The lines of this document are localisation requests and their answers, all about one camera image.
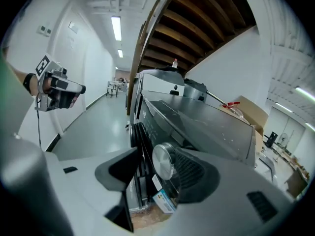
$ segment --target cardboard box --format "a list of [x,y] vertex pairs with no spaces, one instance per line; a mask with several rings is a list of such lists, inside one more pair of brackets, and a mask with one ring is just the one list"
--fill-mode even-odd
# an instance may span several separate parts
[[[264,133],[263,126],[266,124],[268,115],[255,103],[251,102],[250,100],[248,100],[247,98],[243,96],[239,97],[238,101],[240,102],[240,104],[237,106],[237,108],[242,111],[244,118],[251,125],[254,125],[255,127],[256,153],[259,154],[263,146],[263,140],[262,140],[263,133]],[[228,113],[229,115],[236,117],[237,119],[240,119],[232,111],[224,107],[220,107],[220,110]]]
[[240,96],[237,101],[240,102],[237,108],[242,111],[244,118],[251,125],[254,125],[258,133],[263,136],[263,127],[265,126],[268,119],[267,113],[263,111],[260,107],[258,107],[255,103],[243,96]]

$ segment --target bottle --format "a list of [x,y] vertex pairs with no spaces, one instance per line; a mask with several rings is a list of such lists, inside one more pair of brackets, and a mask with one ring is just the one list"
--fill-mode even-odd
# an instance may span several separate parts
[[174,68],[177,68],[177,59],[174,60],[173,65]]

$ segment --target cable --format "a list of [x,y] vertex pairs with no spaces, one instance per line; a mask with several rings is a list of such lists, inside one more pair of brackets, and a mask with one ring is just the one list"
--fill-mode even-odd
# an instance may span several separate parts
[[[39,93],[37,94],[37,96],[36,96],[36,108],[38,108],[38,103],[41,101],[38,101],[38,95],[39,95]],[[38,127],[38,139],[39,139],[39,147],[40,147],[40,149],[42,150],[42,148],[41,148],[41,139],[40,139],[40,128],[39,128],[39,113],[38,113],[38,110],[36,110],[36,112],[37,112],[37,127]]]

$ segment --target box label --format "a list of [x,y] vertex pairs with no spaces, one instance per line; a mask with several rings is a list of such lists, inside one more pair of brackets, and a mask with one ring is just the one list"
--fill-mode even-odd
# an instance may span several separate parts
[[166,214],[173,214],[175,212],[175,206],[166,194],[166,192],[161,189],[155,196],[153,200],[157,206]]
[[156,174],[154,174],[153,178],[152,178],[152,181],[157,189],[157,191],[159,191],[160,189],[162,189],[162,185],[161,183],[159,182],[158,180],[158,177],[156,176]]

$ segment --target white ceiling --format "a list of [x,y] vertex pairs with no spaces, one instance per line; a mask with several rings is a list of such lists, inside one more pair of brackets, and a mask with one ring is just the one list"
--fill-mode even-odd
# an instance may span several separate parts
[[[116,1],[90,0],[86,5],[90,13],[102,21],[108,34],[108,44],[124,52],[122,59],[115,54],[116,66],[121,70],[130,70],[141,25],[156,0],[119,0],[119,10]],[[315,126],[315,104],[294,89],[300,86],[315,95],[314,49],[308,35],[283,0],[248,0],[248,3],[272,60],[268,100],[301,124],[309,122]],[[121,16],[122,21],[121,42],[115,40],[111,24],[111,16],[117,15]],[[275,102],[294,113],[281,109]]]
[[[315,104],[301,96],[300,86],[315,95],[314,48],[303,25],[284,0],[248,0],[259,34],[271,56],[268,100],[301,124],[315,126]],[[293,113],[275,105],[275,102]]]
[[[156,0],[90,0],[87,6],[91,13],[99,17],[109,35],[110,45],[116,50],[122,49],[124,57],[114,57],[116,66],[121,70],[130,70],[141,25],[147,19]],[[116,41],[111,23],[112,16],[121,17],[122,41]]]

